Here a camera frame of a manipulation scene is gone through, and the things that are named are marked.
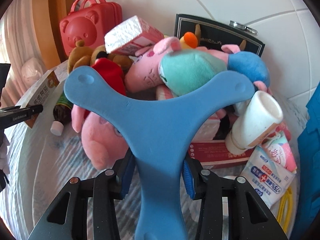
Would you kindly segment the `blue foam boomerang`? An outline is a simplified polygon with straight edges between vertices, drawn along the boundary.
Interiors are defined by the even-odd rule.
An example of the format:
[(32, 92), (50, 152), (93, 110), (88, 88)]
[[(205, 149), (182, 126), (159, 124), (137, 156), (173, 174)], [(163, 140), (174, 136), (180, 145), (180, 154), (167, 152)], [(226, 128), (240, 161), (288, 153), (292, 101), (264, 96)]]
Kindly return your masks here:
[(213, 113), (250, 99), (254, 91), (245, 75), (230, 70), (189, 94), (161, 101), (123, 96), (87, 66), (72, 71), (64, 85), (67, 99), (109, 121), (135, 156), (141, 184), (135, 239), (188, 238), (180, 204), (188, 147)]

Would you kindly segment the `yellow plastic strip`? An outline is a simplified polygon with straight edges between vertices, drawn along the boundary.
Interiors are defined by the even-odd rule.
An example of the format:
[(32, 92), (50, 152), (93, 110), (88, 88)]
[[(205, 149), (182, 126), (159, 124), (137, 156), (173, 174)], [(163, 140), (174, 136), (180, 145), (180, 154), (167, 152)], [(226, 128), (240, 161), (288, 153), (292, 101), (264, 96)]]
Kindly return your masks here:
[(279, 202), (278, 213), (276, 216), (277, 222), (280, 224), (284, 232), (287, 232), (291, 220), (293, 210), (293, 193), (289, 186), (287, 191), (281, 197)]

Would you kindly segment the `toothpaste box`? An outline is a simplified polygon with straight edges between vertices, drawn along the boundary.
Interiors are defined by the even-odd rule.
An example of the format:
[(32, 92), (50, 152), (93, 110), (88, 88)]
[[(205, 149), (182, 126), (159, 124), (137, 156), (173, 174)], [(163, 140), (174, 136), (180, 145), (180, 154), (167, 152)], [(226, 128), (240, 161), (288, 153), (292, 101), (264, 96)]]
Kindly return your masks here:
[(51, 69), (40, 77), (18, 100), (16, 106), (29, 107), (34, 105), (44, 106), (47, 99), (59, 85), (55, 72)]

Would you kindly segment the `white wet wipes pack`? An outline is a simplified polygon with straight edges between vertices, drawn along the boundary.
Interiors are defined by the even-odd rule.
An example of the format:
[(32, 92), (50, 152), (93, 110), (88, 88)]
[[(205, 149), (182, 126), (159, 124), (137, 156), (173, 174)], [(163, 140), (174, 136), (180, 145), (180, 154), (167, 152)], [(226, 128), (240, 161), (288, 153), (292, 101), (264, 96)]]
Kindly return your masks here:
[(284, 195), (296, 172), (290, 172), (276, 163), (257, 146), (252, 152), (240, 176), (244, 177), (270, 208)]

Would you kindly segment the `brown glass bottle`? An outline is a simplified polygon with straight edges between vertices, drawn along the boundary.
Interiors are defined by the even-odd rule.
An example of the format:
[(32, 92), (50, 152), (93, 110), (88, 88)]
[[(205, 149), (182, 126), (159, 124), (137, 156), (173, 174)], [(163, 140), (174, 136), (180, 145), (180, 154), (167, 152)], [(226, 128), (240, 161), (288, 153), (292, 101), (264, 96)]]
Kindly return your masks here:
[(73, 103), (70, 102), (65, 96), (65, 93), (62, 92), (53, 108), (54, 121), (50, 128), (52, 134), (57, 136), (62, 135), (64, 127), (72, 120), (72, 108)]

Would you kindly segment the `blue plastic storage crate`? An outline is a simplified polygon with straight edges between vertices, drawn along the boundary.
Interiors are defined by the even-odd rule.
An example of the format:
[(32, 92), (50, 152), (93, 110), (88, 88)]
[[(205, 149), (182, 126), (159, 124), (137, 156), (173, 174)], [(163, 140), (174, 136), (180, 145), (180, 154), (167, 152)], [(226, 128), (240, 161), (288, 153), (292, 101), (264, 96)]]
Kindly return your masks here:
[(309, 120), (298, 137), (300, 194), (291, 239), (319, 239), (319, 87), (306, 107)]

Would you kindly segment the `red flat box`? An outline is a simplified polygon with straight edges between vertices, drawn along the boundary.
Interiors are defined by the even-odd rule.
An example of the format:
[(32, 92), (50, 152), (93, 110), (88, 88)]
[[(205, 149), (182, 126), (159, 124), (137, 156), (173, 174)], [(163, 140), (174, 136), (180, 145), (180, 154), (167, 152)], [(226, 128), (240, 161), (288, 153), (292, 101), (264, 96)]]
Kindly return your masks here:
[(239, 155), (230, 153), (223, 140), (192, 142), (188, 148), (191, 159), (198, 160), (202, 166), (209, 168), (228, 168), (244, 165), (249, 160), (253, 149)]

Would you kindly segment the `pink tissue pack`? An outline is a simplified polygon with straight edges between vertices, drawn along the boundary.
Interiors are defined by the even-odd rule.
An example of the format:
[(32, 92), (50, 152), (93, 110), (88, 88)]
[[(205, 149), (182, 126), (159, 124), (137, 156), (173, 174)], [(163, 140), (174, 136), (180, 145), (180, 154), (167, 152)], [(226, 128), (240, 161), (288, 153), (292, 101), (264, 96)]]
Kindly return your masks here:
[(286, 122), (283, 121), (263, 140), (261, 146), (273, 161), (289, 172), (295, 173), (297, 165), (289, 145), (290, 140), (291, 132)]

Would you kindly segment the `pink pig plush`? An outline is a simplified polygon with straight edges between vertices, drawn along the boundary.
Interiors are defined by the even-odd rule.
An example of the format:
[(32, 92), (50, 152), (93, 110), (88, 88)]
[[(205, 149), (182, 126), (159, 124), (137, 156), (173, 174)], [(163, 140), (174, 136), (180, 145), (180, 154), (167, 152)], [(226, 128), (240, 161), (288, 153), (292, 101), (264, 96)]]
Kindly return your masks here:
[(101, 116), (77, 105), (72, 108), (72, 128), (81, 134), (85, 154), (94, 168), (111, 168), (129, 149), (120, 132)]

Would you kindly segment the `brown bear plush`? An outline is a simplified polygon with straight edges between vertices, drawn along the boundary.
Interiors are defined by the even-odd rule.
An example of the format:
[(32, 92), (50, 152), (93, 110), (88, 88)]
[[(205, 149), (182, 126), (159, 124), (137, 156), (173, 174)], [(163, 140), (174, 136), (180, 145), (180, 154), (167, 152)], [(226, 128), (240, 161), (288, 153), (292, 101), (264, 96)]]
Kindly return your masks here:
[(74, 68), (80, 66), (92, 66), (100, 58), (107, 58), (113, 61), (118, 64), (124, 72), (127, 72), (133, 64), (133, 59), (127, 55), (107, 53), (104, 45), (92, 49), (85, 46), (83, 40), (78, 40), (75, 43), (75, 48), (73, 48), (69, 55), (67, 73), (69, 74)]

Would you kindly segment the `white plastic bottle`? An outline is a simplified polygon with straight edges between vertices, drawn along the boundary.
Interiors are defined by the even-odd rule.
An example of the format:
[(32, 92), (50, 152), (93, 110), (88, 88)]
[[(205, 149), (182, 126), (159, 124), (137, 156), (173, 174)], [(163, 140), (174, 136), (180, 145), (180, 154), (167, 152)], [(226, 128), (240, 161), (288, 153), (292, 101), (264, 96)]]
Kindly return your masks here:
[(283, 120), (279, 103), (267, 92), (257, 91), (244, 114), (225, 138), (231, 154), (239, 155), (260, 144)]

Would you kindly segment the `red bear suitcase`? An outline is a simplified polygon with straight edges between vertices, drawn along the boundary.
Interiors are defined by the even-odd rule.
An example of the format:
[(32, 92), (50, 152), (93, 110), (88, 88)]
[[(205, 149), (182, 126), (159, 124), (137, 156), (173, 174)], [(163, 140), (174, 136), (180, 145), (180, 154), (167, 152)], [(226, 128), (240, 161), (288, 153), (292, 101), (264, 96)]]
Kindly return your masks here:
[(75, 0), (70, 13), (59, 23), (65, 54), (70, 55), (77, 41), (96, 48), (104, 36), (123, 21), (121, 6), (106, 0)]

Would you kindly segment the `pink white carton box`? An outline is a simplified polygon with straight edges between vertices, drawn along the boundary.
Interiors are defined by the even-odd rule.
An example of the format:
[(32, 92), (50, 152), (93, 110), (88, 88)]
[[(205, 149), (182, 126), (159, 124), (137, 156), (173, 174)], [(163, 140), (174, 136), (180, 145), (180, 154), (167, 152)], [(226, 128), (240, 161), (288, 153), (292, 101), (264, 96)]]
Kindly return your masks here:
[(135, 15), (111, 29), (104, 40), (108, 54), (134, 56), (136, 51), (153, 46), (163, 38), (158, 29)]

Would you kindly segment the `blue elephant plush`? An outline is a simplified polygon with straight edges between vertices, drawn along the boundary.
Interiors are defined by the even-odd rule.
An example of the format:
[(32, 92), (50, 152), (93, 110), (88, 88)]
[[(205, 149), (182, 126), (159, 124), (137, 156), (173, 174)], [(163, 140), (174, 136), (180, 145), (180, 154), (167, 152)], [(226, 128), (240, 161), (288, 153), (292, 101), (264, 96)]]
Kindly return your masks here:
[(270, 72), (257, 54), (241, 51), (235, 44), (225, 44), (221, 49), (228, 54), (228, 70), (244, 74), (258, 90), (269, 91)]

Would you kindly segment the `black framed box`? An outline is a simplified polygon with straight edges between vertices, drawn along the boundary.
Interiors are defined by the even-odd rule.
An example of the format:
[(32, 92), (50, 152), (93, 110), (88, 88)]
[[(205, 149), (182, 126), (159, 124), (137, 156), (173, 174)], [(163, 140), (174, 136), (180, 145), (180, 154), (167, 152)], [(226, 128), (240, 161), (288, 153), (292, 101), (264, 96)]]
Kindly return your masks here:
[(177, 14), (174, 35), (182, 38), (187, 32), (195, 32), (196, 25), (200, 26), (200, 46), (220, 50), (221, 46), (225, 44), (240, 46), (245, 41), (246, 44), (242, 46), (242, 50), (255, 53), (258, 56), (261, 56), (264, 51), (265, 44), (249, 33), (199, 16)]

